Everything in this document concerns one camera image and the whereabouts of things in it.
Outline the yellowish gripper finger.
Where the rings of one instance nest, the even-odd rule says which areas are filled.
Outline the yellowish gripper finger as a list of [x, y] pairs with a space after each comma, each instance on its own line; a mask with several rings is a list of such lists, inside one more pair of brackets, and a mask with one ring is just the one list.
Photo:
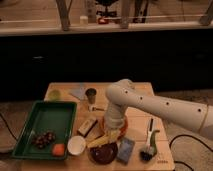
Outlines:
[[120, 131], [118, 129], [109, 131], [110, 140], [117, 140], [119, 135], [120, 135]]

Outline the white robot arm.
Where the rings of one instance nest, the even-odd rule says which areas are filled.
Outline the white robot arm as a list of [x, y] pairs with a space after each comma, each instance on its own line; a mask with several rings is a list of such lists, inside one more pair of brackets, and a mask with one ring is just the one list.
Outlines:
[[110, 84], [106, 88], [105, 96], [108, 99], [108, 106], [104, 120], [109, 130], [122, 128], [127, 108], [133, 107], [213, 140], [213, 106], [211, 105], [145, 95], [136, 90], [129, 79]]

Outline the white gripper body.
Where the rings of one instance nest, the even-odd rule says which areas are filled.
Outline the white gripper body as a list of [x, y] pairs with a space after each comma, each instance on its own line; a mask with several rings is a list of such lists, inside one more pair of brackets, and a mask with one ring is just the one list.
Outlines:
[[109, 129], [120, 129], [124, 126], [126, 107], [109, 103], [104, 115], [105, 125]]

